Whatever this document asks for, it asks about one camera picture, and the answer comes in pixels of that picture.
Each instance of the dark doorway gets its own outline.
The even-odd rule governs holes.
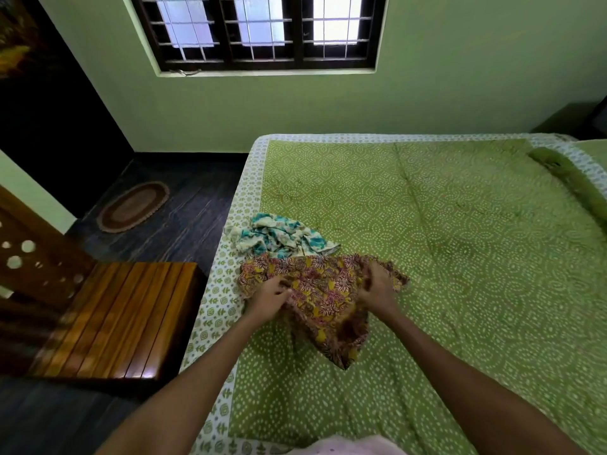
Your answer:
[[[38,0],[0,0],[0,149],[82,217],[133,149]]]

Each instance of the bed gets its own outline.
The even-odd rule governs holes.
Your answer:
[[[607,451],[607,240],[527,152],[566,136],[268,135],[227,224],[295,218],[342,252],[392,260],[399,296],[437,341],[540,408],[589,452]],[[241,313],[243,261],[223,236],[181,368]],[[342,371],[270,323],[234,366],[193,453],[277,454],[322,437],[382,434],[409,454],[474,453],[398,340],[371,317]]]

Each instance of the person's left arm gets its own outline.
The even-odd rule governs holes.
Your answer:
[[[249,338],[271,320],[291,292],[275,277],[262,284],[247,312],[211,348],[132,413],[96,455],[186,455]]]

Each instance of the wooden chair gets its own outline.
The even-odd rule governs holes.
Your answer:
[[[2,373],[164,382],[205,282],[195,263],[96,261],[0,187]]]

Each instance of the garment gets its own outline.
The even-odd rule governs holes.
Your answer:
[[[407,455],[396,444],[382,436],[349,440],[341,436],[321,439],[307,448],[298,448],[289,455]]]
[[[292,278],[286,321],[293,329],[303,330],[336,366],[346,369],[368,335],[368,313],[356,304],[356,294],[362,284],[362,264],[369,260],[377,258],[351,254],[279,259],[264,254],[241,265],[239,286],[251,297],[259,284],[273,276]],[[391,262],[379,264],[390,272],[395,291],[407,283]]]
[[[253,255],[266,252],[270,257],[278,258],[328,255],[339,247],[301,222],[275,214],[257,214],[251,219],[249,228],[226,226],[224,233],[238,252]]]

